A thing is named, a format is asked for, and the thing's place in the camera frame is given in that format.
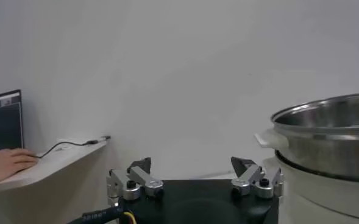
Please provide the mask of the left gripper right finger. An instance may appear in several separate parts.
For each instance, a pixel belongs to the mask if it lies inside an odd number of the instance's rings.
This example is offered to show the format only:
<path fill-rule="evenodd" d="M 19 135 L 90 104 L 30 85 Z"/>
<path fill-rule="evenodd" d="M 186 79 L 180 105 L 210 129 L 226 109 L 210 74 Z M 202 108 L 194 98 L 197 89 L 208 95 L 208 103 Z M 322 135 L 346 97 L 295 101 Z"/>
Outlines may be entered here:
<path fill-rule="evenodd" d="M 264 169 L 250 159 L 231 157 L 237 175 L 231 180 L 233 198 L 243 198 L 254 191 L 256 197 L 269 200 L 283 195 L 284 179 L 278 168 Z"/>

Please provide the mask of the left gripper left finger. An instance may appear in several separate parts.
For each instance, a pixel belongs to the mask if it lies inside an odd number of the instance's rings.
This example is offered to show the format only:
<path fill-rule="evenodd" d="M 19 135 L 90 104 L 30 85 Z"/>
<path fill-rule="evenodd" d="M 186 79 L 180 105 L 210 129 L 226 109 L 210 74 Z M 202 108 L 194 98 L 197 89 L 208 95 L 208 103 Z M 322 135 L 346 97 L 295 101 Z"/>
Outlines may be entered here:
<path fill-rule="evenodd" d="M 164 183 L 151 175 L 150 157 L 134 161 L 126 169 L 109 170 L 107 200 L 110 206 L 119 206 L 121 201 L 134 202 L 142 198 L 160 201 L 164 196 Z"/>

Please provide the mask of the bare person hand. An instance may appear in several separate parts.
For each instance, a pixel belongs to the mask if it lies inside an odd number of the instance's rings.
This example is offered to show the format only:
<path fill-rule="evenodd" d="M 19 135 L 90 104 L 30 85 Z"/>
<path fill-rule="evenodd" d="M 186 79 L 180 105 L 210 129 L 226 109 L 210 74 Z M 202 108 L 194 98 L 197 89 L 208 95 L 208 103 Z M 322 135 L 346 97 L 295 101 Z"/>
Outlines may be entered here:
<path fill-rule="evenodd" d="M 0 181 L 33 167 L 37 162 L 38 158 L 27 149 L 0 150 Z"/>

